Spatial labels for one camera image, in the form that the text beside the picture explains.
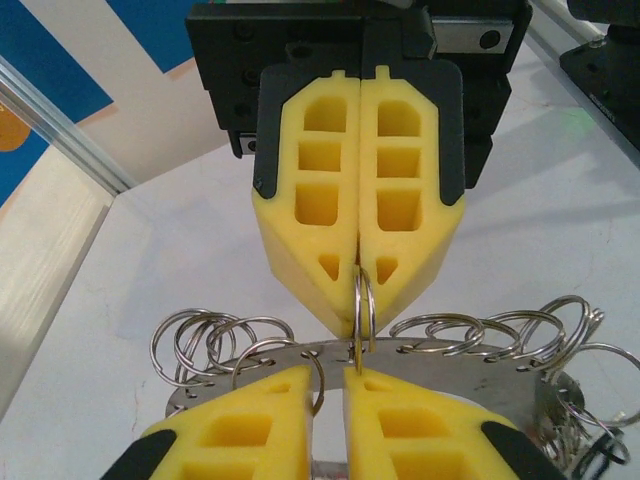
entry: circular metal plate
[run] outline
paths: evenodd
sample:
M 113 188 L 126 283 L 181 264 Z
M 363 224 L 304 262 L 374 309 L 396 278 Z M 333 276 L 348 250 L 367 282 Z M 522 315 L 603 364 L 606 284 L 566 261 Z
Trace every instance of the circular metal plate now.
M 555 392 L 551 392 L 548 383 L 542 381 L 540 372 L 516 371 L 516 367 L 524 365 L 524 362 L 502 360 L 487 363 L 481 357 L 472 355 L 444 357 L 440 354 L 398 353 L 399 347 L 416 341 L 421 341 L 421 346 L 424 347 L 441 347 L 454 343 L 414 338 L 379 338 L 376 352 L 364 354 L 364 365 L 431 390 L 467 398 L 508 418 L 525 432 L 531 432 L 532 427 L 541 425 L 543 418 L 555 420 L 553 423 L 556 423 L 563 411 Z M 317 358 L 324 369 L 326 389 L 341 389 L 343 370 L 352 366 L 349 345 L 346 340 L 332 340 L 265 351 L 251 358 L 272 359 L 273 365 L 242 372 L 238 376 L 238 387 L 295 365 L 311 364 L 301 354 L 313 351 L 317 352 Z M 491 347 L 482 346 L 482 351 L 489 349 Z M 169 399 L 166 415 L 193 408 L 231 391 L 230 375 L 221 375 L 214 380 L 215 385 L 211 386 L 178 388 Z M 316 391 L 317 380 L 317 375 L 314 374 Z M 582 393 L 573 380 L 565 375 L 560 383 L 559 387 L 568 388 L 571 392 L 575 404 L 584 404 Z

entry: gripper jaw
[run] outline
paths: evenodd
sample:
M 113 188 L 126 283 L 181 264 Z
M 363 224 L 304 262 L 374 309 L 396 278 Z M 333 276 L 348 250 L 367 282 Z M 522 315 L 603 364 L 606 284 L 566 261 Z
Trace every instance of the gripper jaw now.
M 256 172 L 275 187 L 253 191 L 271 269 L 337 337 L 353 332 L 356 263 L 372 277 L 381 329 L 433 282 L 462 218 L 464 198 L 447 180 L 462 171 L 447 175 L 453 162 L 443 161 L 458 158 L 462 137 L 456 125 L 440 128 L 450 113 L 440 110 L 462 115 L 459 72 L 447 62 L 427 67 L 450 96 L 434 103 L 387 66 L 371 79 L 334 71 L 313 80 L 282 106 L 270 175 L 260 151 L 274 149 L 268 132 L 258 137 Z
M 561 480 L 507 419 L 344 370 L 350 480 Z M 311 369 L 289 368 L 148 429 L 103 480 L 308 480 Z

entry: metal key ring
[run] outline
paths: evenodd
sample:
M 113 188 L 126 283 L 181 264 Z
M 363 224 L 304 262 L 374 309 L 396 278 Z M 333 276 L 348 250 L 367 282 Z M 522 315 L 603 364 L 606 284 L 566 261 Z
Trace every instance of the metal key ring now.
M 162 378 L 165 382 L 174 387 L 182 388 L 182 387 L 196 387 L 196 386 L 204 386 L 208 385 L 208 382 L 179 382 L 174 378 L 169 377 L 164 373 L 162 365 L 158 361 L 158 344 L 160 343 L 160 338 L 165 334 L 165 332 L 175 323 L 190 319 L 194 316 L 199 315 L 211 315 L 214 312 L 210 310 L 206 310 L 203 308 L 189 308 L 185 310 L 180 310 L 172 315 L 166 317 L 158 327 L 154 330 L 151 335 L 151 342 L 149 343 L 149 356 L 151 357 L 151 364 L 153 365 L 153 369 L 156 373 Z
M 583 416 L 586 418 L 589 418 L 590 419 L 589 423 L 593 422 L 591 424 L 597 427 L 600 427 L 602 430 L 604 430 L 605 434 L 613 441 L 613 443 L 615 443 L 618 446 L 618 448 L 622 452 L 622 458 L 612 454 L 610 458 L 615 463 L 618 463 L 620 465 L 627 465 L 631 461 L 631 452 L 629 452 L 629 449 L 627 448 L 627 446 L 611 430 L 609 430 L 609 427 L 607 427 L 604 424 L 604 422 L 599 420 L 594 414 L 592 414 L 589 410 L 585 408 L 578 409 L 575 405 L 571 405 L 569 403 L 567 403 L 567 405 L 570 406 L 568 411 L 571 415 L 580 419 Z
M 631 364 L 636 367 L 636 369 L 638 369 L 640 371 L 640 359 L 638 359 L 637 357 L 635 357 L 633 354 L 631 354 L 630 352 L 627 352 L 626 350 L 623 350 L 622 348 L 616 347 L 614 345 L 609 345 L 606 343 L 585 343 L 584 345 L 580 346 L 577 350 L 576 350 L 576 354 L 583 352 L 583 351 L 587 351 L 587 350 L 601 350 L 601 351 L 606 351 L 606 352 L 611 352 L 614 353 L 616 355 L 619 355 L 623 358 L 625 358 L 626 360 L 628 360 L 629 362 L 631 362 Z M 558 384 L 558 379 L 560 378 L 560 375 L 563 373 L 564 368 L 560 368 L 557 370 L 554 370 L 553 373 L 551 373 L 551 376 L 549 377 L 549 384 L 553 387 L 556 387 Z M 560 402 L 560 404 L 567 409 L 567 411 L 573 415 L 575 418 L 577 418 L 578 420 L 581 420 L 582 422 L 585 422 L 589 425 L 593 425 L 595 427 L 606 427 L 607 429 L 609 428 L 624 428 L 624 427 L 628 427 L 630 425 L 633 425 L 634 423 L 638 422 L 640 420 L 640 410 L 638 410 L 635 414 L 633 414 L 631 417 L 626 417 L 624 419 L 621 420 L 616 420 L 616 419 L 611 419 L 611 420 L 600 420 L 597 419 L 595 417 L 593 417 L 593 415 L 584 415 L 581 411 L 579 411 L 576 407 L 572 406 L 569 402 L 567 402 L 562 395 L 562 391 L 561 389 L 556 390 L 556 397 L 558 399 L 558 401 Z
M 402 332 L 414 327 L 429 326 L 439 323 L 452 323 L 458 327 L 468 326 L 474 330 L 474 333 L 468 340 L 461 342 L 457 345 L 450 345 L 448 347 L 433 347 L 433 348 L 420 348 L 424 342 L 418 342 L 414 345 L 402 345 L 398 348 L 399 353 L 442 353 L 444 356 L 454 356 L 461 353 L 465 353 L 474 347 L 477 347 L 484 340 L 484 327 L 482 322 L 477 318 L 469 315 L 462 315 L 457 313 L 434 313 L 429 315 L 418 315 L 415 317 L 407 318 L 400 323 L 396 323 L 389 335 L 391 337 L 398 337 Z
M 367 310 L 369 313 L 369 337 L 368 351 L 375 352 L 376 348 L 376 307 L 373 299 L 373 289 L 369 274 L 359 265 L 354 269 L 354 285 L 355 285 L 355 318 L 353 321 L 353 361 L 358 374 L 362 373 L 362 352 L 363 352 L 363 334 L 362 334 L 362 280 L 364 279 L 367 289 Z
M 198 338 L 197 338 L 197 343 L 199 344 L 202 338 L 204 337 L 204 332 L 207 329 L 213 327 L 215 331 L 215 328 L 217 328 L 218 325 L 224 325 L 225 323 L 233 322 L 236 320 L 238 320 L 238 318 L 235 317 L 234 315 L 229 315 L 226 313 L 219 313 L 219 312 L 203 313 L 200 315 L 194 315 L 191 318 L 187 319 L 182 325 L 178 327 L 178 329 L 174 334 L 173 353 L 178 359 L 178 368 L 176 369 L 176 371 L 178 369 L 180 369 L 181 371 L 186 370 L 188 372 L 191 372 L 194 375 L 203 376 L 203 377 L 215 377 L 219 375 L 219 372 L 208 371 L 210 370 L 210 365 L 213 365 L 213 362 L 212 362 L 213 357 L 210 355 L 208 355 L 208 360 L 210 365 L 207 365 L 207 367 L 204 370 L 194 367 L 192 357 L 193 357 L 193 353 L 195 352 L 195 348 L 193 348 L 192 350 L 189 349 L 191 340 L 194 338 L 193 336 L 187 341 L 187 346 L 185 347 L 185 351 L 187 352 L 186 354 L 185 354 L 185 351 L 183 351 L 182 348 L 180 348 L 180 342 L 182 340 L 183 335 L 185 335 L 190 328 L 194 327 L 198 323 L 202 323 L 202 325 L 199 325 L 198 327 L 196 327 L 196 334 L 200 334 L 198 335 Z M 230 333 L 230 338 L 231 338 L 232 348 L 235 349 L 235 344 L 236 344 L 235 334 Z
M 242 372 L 242 370 L 244 370 L 243 368 L 240 367 L 242 362 L 244 362 L 247 358 L 249 358 L 250 355 L 254 355 L 258 353 L 258 350 L 260 350 L 262 347 L 266 347 L 268 345 L 294 346 L 294 345 L 298 345 L 298 343 L 296 343 L 295 341 L 289 338 L 273 337 L 273 338 L 265 338 L 264 340 L 261 340 L 251 345 L 244 352 L 242 352 L 242 354 L 238 357 L 235 367 L 233 367 L 233 371 L 231 372 L 231 389 L 232 390 L 236 390 L 238 388 L 238 375 Z M 326 389 L 324 369 L 322 368 L 320 361 L 316 358 L 316 355 L 314 355 L 312 352 L 303 352 L 303 353 L 306 353 L 306 356 L 303 356 L 303 358 L 307 358 L 313 362 L 313 364 L 316 367 L 316 370 L 318 371 L 318 376 L 320 378 L 320 388 L 318 390 L 318 398 L 316 398 L 316 401 L 314 402 L 313 407 L 311 409 L 313 416 L 315 417 L 320 411 L 320 409 L 322 408 L 322 404 L 324 403 L 324 392 Z
M 583 454 L 580 458 L 578 458 L 578 462 L 575 464 L 574 468 L 571 470 L 571 480 L 582 480 L 585 478 L 587 471 L 593 465 L 595 460 L 601 455 L 603 457 L 601 469 L 604 467 L 604 472 L 606 468 L 608 468 L 608 464 L 610 462 L 617 463 L 618 465 L 625 465 L 628 463 L 626 458 L 620 458 L 616 455 L 615 447 L 619 442 L 622 443 L 622 436 L 624 433 L 619 428 L 612 428 L 611 430 L 606 429 L 605 433 L 598 438 Z
M 493 320 L 480 320 L 482 322 L 482 327 L 484 329 L 485 335 L 487 330 L 495 330 L 500 333 L 504 333 L 505 335 L 510 336 L 513 339 L 513 342 L 500 350 L 496 350 L 495 352 L 465 352 L 465 355 L 472 355 L 476 357 L 484 357 L 485 362 L 493 363 L 506 358 L 513 358 L 513 356 L 517 353 L 520 348 L 521 338 L 520 334 L 509 325 L 505 325 L 503 323 L 499 323 Z M 428 325 L 425 328 L 425 333 L 429 338 L 437 339 L 436 335 L 445 330 L 451 330 L 453 328 L 460 328 L 462 325 L 447 323 L 447 322 L 439 322 Z M 465 333 L 465 340 L 469 340 L 471 335 L 473 334 L 473 327 L 469 327 Z
M 231 330 L 233 330 L 235 327 L 248 327 L 249 323 L 261 323 L 261 324 L 267 324 L 267 325 L 272 325 L 274 327 L 279 328 L 284 334 L 285 334 L 285 338 L 287 340 L 293 341 L 294 340 L 294 334 L 293 334 L 293 330 L 291 329 L 291 327 L 284 321 L 280 320 L 279 318 L 274 318 L 274 317 L 246 317 L 246 318 L 239 318 L 237 320 L 234 320 L 232 322 L 228 322 L 228 323 L 224 323 L 222 325 L 220 325 L 219 327 L 216 327 L 216 329 L 212 332 L 212 337 L 213 337 L 213 342 L 215 343 L 215 338 L 217 338 L 218 336 L 223 336 L 225 333 L 230 332 Z M 251 329 L 248 328 L 251 332 L 250 334 L 250 338 L 251 338 L 251 343 L 255 344 L 257 341 L 253 340 L 253 338 L 255 337 L 255 332 Z M 220 363 L 219 361 L 213 361 L 212 359 L 209 359 L 211 361 L 211 365 L 222 371 L 225 373 L 232 373 L 237 365 L 235 367 L 230 367 L 227 365 L 224 365 L 222 363 Z M 263 359 L 261 360 L 259 363 L 256 363 L 255 365 L 248 365 L 245 367 L 242 367 L 242 370 L 249 370 L 252 368 L 259 368 L 263 365 L 269 365 L 271 364 L 270 359 Z
M 542 368 L 544 368 L 544 359 L 547 356 L 553 356 L 560 349 L 565 338 L 565 331 L 562 321 L 558 317 L 547 312 L 540 312 L 536 310 L 514 310 L 512 312 L 493 315 L 487 318 L 487 320 L 493 320 L 499 323 L 526 320 L 526 323 L 519 332 L 522 339 L 522 344 L 520 345 L 520 353 L 517 353 L 512 358 L 514 360 L 523 360 L 526 358 L 535 359 L 537 357 L 542 357 L 541 363 L 539 365 L 536 365 L 535 367 L 526 367 L 528 371 L 541 370 Z M 541 347 L 538 347 L 530 352 L 525 352 L 524 350 L 527 347 L 528 343 L 531 341 L 531 337 L 543 323 L 549 323 L 553 327 L 557 328 L 558 333 L 553 338 L 553 340 L 551 340 L 547 344 L 542 345 Z
M 571 304 L 579 304 L 582 307 L 582 314 L 580 321 L 574 333 L 565 340 L 562 347 L 556 352 L 556 355 L 544 363 L 544 369 L 554 370 L 562 368 L 578 353 L 580 347 L 584 345 L 589 337 L 591 337 L 597 328 L 600 326 L 604 318 L 604 313 L 598 309 L 595 311 L 591 309 L 589 302 L 584 298 L 576 295 L 566 295 L 564 297 L 557 298 L 552 302 L 549 302 L 542 311 L 546 313 L 553 313 L 556 310 Z

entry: metal plate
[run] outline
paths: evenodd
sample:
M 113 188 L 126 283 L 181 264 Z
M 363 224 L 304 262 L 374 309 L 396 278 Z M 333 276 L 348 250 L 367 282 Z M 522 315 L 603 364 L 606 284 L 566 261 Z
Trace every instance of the metal plate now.
M 621 104 L 619 99 L 611 95 L 613 88 L 608 77 L 610 73 L 607 73 L 607 69 L 611 67 L 607 60 L 606 46 L 583 45 L 571 50 L 560 57 L 560 66 L 620 133 L 640 151 L 640 107 L 633 108 L 634 102 L 626 96 L 623 97 L 626 103 Z M 636 156 L 631 155 L 629 158 L 640 167 L 635 161 Z
M 255 155 L 256 154 L 256 136 L 253 133 L 241 133 L 240 134 L 240 147 L 242 148 L 243 155 Z
M 433 17 L 438 53 L 503 54 L 513 29 L 510 19 Z
M 536 431 L 532 428 L 541 425 L 545 418 L 557 418 L 557 412 L 562 410 L 556 395 L 549 391 L 548 384 L 542 382 L 541 373 L 516 371 L 516 367 L 522 365 L 522 362 L 503 360 L 486 363 L 482 358 L 469 354 L 444 357 L 440 354 L 397 352 L 400 346 L 417 341 L 422 341 L 424 347 L 442 347 L 454 343 L 415 338 L 379 338 L 376 340 L 376 352 L 364 354 L 364 365 L 431 390 L 467 398 L 508 418 L 525 432 Z M 482 351 L 491 348 L 483 345 Z M 317 358 L 325 372 L 326 389 L 341 389 L 343 369 L 351 365 L 349 341 L 346 340 L 278 348 L 251 357 L 255 360 L 269 358 L 275 363 L 241 373 L 238 376 L 238 387 L 295 365 L 311 364 L 301 356 L 305 351 L 317 352 Z M 317 380 L 317 374 L 314 374 L 316 391 Z M 563 377 L 561 386 L 569 388 L 574 402 L 583 404 L 580 389 L 568 376 Z M 231 375 L 220 376 L 212 386 L 179 388 L 171 395 L 165 413 L 169 416 L 177 410 L 193 408 L 230 391 Z

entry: black metal bracket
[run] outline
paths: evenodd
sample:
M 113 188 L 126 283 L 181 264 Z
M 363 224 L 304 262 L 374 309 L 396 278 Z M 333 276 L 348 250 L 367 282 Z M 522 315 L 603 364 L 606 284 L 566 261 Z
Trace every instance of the black metal bracket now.
M 355 52 L 355 58 L 345 56 L 342 69 L 366 77 L 364 39 L 371 20 L 399 19 L 401 45 L 369 51 L 368 61 L 381 64 L 385 51 L 399 48 L 405 60 L 433 55 L 458 67 L 464 86 L 465 186 L 472 188 L 511 94 L 506 75 L 531 15 L 528 0 L 426 0 L 408 10 L 351 1 L 196 4 L 186 25 L 219 127 L 228 131 L 233 152 L 240 157 L 260 148 L 258 100 L 265 69 L 302 61 L 316 46 L 333 45 L 340 52 Z
M 430 59 L 435 40 L 425 9 L 383 6 L 367 16 L 363 29 L 361 49 L 356 44 L 289 44 L 289 61 L 263 70 L 254 188 L 266 199 L 276 194 L 281 112 L 287 100 L 335 70 L 344 70 L 348 77 L 373 79 L 376 67 L 385 65 L 391 78 L 406 80 L 438 107 L 440 198 L 445 205 L 455 204 L 465 189 L 460 70 L 453 62 Z
M 611 25 L 602 41 L 562 55 L 560 66 L 640 150 L 640 29 Z

